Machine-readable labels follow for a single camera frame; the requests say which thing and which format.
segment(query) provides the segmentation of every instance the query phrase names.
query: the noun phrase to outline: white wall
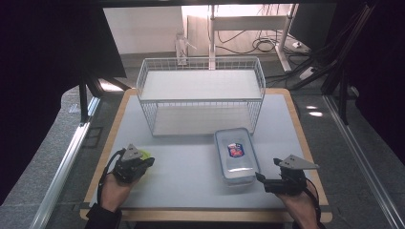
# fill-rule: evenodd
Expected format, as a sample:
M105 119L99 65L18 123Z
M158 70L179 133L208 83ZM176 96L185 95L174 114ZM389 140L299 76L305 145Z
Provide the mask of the white wall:
M118 52L174 52L181 7L104 9Z

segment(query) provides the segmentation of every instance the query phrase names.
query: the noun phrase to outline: black glove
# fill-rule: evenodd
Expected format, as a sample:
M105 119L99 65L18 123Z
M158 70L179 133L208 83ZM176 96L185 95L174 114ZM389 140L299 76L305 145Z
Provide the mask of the black glove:
M141 178L146 170L153 165L155 159L153 157L144 160L135 158L127 161L122 161L122 156L116 163L113 170L113 175L117 180L124 183L132 183L134 180Z

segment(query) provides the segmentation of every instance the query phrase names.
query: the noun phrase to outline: label sticker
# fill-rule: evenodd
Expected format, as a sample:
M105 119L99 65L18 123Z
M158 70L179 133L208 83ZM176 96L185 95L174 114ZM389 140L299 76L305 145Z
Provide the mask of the label sticker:
M232 157L241 157L245 154L244 147L239 143L232 143L227 146L229 155Z

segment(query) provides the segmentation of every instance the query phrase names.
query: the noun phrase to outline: yellow object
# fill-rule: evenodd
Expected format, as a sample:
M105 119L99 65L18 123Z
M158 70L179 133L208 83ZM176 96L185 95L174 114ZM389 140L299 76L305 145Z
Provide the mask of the yellow object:
M149 152L144 151L144 150L140 150L140 149L139 149L139 151L142 153L142 157L141 157L142 160L151 157L151 154Z

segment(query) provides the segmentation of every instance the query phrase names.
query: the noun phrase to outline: metal rail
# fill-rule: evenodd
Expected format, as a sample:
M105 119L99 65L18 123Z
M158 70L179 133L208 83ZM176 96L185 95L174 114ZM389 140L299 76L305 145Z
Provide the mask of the metal rail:
M99 100L99 98L93 97L93 99L90 101L89 119L86 123L77 127L77 130L75 131L75 135L72 138L68 150L66 151L65 156L60 162L59 168L57 169L56 174L53 177L53 181L48 188L48 191L44 196L44 199L42 200L35 217L33 218L32 224L30 226L31 229L46 227L48 220L50 219L53 212L53 208L55 207L63 186L65 185L65 181L69 175L69 172L71 171L71 168L75 163L75 158L80 149L80 145L84 139L84 136L89 129Z
M348 144L355 161L357 162L361 172L363 173L364 178L367 180L375 199L381 207L384 215L386 216L388 222L391 224L392 228L403 229L405 224L396 210L396 206L393 203L389 193L384 188L380 182L378 176L373 170L372 165L367 160L366 155L361 149L360 145L356 141L351 129L349 126L345 125L343 120L339 118L339 114L336 111L337 106L331 95L324 95L324 99L330 109L330 113L336 122L339 131L342 136L345 138L346 143Z

